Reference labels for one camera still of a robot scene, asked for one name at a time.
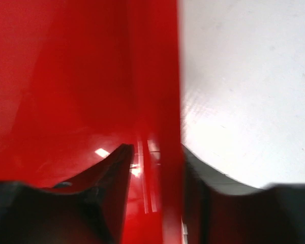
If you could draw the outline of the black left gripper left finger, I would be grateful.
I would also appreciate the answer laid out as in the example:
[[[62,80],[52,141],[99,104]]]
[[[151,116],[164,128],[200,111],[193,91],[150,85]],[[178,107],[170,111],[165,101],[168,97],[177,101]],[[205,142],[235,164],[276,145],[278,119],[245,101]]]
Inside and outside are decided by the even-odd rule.
[[[52,188],[0,181],[0,243],[119,243],[134,147]]]

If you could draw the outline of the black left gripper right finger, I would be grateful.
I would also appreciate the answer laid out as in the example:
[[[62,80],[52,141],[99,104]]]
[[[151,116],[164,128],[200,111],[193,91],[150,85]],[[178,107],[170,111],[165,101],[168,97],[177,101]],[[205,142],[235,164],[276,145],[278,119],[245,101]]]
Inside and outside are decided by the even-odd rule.
[[[183,151],[188,243],[305,243],[305,184],[250,187]]]

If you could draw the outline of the red plastic tray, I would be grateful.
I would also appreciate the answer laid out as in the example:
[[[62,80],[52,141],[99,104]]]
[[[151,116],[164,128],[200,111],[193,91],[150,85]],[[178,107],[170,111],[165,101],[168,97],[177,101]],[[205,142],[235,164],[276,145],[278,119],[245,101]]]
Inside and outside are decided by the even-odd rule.
[[[177,1],[0,1],[0,181],[134,147],[119,243],[182,243]]]

